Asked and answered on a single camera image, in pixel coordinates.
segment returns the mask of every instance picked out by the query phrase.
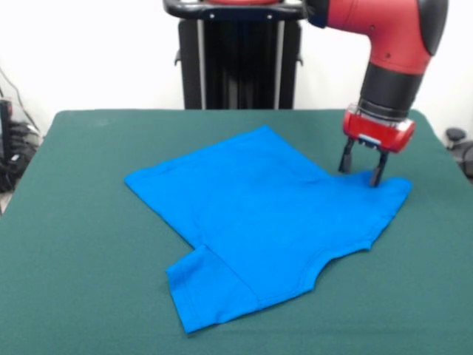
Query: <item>green table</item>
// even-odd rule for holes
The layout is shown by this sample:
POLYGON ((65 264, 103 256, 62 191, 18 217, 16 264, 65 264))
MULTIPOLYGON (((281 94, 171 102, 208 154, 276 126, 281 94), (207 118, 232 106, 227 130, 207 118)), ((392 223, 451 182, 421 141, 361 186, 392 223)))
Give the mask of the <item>green table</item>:
MULTIPOLYGON (((315 290, 186 336, 165 268, 191 248, 129 191, 136 169, 269 125, 335 174, 343 112, 62 112, 0 222, 0 354, 473 354, 473 190, 418 131, 413 190, 372 251, 315 290)), ((357 146, 353 169, 378 154, 357 146)))

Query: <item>blue t-shirt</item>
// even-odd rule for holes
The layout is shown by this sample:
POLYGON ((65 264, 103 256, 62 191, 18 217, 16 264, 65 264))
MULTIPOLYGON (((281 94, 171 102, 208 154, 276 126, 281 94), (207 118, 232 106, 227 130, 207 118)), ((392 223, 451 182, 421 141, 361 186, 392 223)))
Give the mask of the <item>blue t-shirt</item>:
POLYGON ((266 126, 125 181, 195 249, 166 270, 186 333, 312 290, 331 259, 370 249, 411 187, 332 177, 266 126))

